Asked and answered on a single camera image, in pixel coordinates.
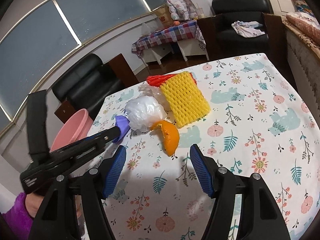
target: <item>orange fruit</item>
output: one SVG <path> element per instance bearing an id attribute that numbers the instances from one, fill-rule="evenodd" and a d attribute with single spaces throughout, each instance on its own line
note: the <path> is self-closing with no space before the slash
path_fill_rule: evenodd
<path id="1" fill-rule="evenodd" d="M 180 136 L 178 129 L 172 123 L 165 120 L 154 123 L 150 129 L 154 130 L 158 126 L 160 126 L 164 136 L 164 150 L 168 156 L 172 156 L 179 144 Z"/>

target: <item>floral tablecloth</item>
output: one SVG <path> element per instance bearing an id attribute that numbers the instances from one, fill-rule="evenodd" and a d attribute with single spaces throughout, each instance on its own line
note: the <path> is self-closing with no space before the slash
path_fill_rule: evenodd
<path id="1" fill-rule="evenodd" d="M 202 152 L 234 174 L 258 172 L 269 186 L 298 240 L 319 210 L 320 130 L 309 109 L 264 54 L 227 58 L 184 70 L 192 72 L 211 112 L 181 129 L 175 155 L 163 152 L 159 130 L 130 131 L 121 142 L 125 167 L 114 193 L 103 202 L 116 239 L 200 240 L 213 200 L 201 190 L 189 158 Z M 107 97 L 88 135 L 110 128 L 138 85 Z M 168 120 L 174 122 L 172 113 Z M 110 157 L 109 144 L 90 167 Z M 237 195 L 228 239 L 235 239 L 241 208 Z"/>

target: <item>patterned pillow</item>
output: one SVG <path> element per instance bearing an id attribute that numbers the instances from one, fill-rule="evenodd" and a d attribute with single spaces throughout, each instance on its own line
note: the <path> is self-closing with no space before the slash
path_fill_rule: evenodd
<path id="1" fill-rule="evenodd" d="M 311 16 L 315 16 L 313 14 L 313 12 L 311 11 L 310 7 L 307 5 L 305 0 L 293 0 L 294 4 L 297 8 L 298 12 L 304 12 L 304 13 L 308 13 Z"/>

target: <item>bed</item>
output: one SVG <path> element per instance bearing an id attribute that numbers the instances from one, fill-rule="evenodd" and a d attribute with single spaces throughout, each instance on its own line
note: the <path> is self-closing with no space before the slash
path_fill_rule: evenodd
<path id="1" fill-rule="evenodd" d="M 292 70 L 298 93 L 320 124 L 320 46 L 291 24 L 286 15 L 295 12 L 292 0 L 269 0 L 275 15 L 282 17 L 286 27 L 288 63 Z"/>

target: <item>clear plastic bag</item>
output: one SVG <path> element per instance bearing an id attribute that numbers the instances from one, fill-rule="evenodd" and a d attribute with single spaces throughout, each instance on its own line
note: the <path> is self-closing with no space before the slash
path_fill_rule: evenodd
<path id="1" fill-rule="evenodd" d="M 138 87 L 138 90 L 142 92 L 143 96 L 154 97 L 158 101 L 158 103 L 163 106 L 165 111 L 171 111 L 169 102 L 167 101 L 159 87 L 153 87 L 148 84 L 141 84 Z"/>
<path id="2" fill-rule="evenodd" d="M 128 114 L 130 128 L 141 132 L 149 131 L 155 122 L 167 117 L 163 106 L 149 96 L 129 100 L 124 109 Z"/>

